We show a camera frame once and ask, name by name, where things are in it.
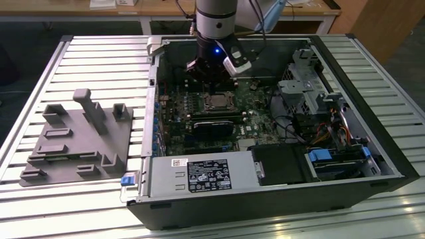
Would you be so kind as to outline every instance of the floor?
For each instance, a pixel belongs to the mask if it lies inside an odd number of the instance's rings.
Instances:
[[[153,23],[153,34],[186,34],[186,23]],[[0,87],[0,144],[16,121],[31,91],[44,71],[63,35],[139,35],[137,22],[60,22],[51,31],[41,23],[0,23],[0,45],[15,62],[20,79]],[[393,58],[386,70],[425,109],[425,19],[418,23]]]

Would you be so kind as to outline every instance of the table leg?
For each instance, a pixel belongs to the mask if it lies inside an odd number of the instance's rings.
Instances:
[[[140,17],[140,25],[141,25],[141,31],[144,35],[152,35],[150,20],[152,20],[150,16]]]
[[[53,22],[44,21],[41,23],[43,23],[44,30],[51,31],[53,29]]]
[[[333,21],[334,21],[334,18],[336,18],[334,15],[325,16],[325,19],[322,20],[322,22],[320,23],[320,26],[317,28],[317,32],[316,32],[317,35],[328,34],[330,27],[332,27],[332,24],[333,24]]]

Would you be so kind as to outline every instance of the power supply label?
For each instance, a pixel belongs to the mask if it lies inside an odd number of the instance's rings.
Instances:
[[[188,162],[190,193],[232,189],[226,159]]]

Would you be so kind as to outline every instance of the wooden cabinet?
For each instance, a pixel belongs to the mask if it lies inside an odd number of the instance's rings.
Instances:
[[[425,14],[425,0],[334,0],[342,13],[329,33],[353,33],[381,64]]]

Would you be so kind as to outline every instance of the metal slotted table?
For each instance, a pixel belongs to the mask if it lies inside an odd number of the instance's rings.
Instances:
[[[120,179],[23,188],[20,172],[43,129],[48,104],[79,109],[73,90],[89,88],[103,108],[133,107],[128,171],[141,166],[149,73],[148,36],[64,38],[0,149],[0,238],[394,238],[425,233],[425,115],[356,39],[322,36],[334,58],[421,179],[349,209],[149,231],[125,208],[136,187]],[[330,86],[337,86],[325,73]]]

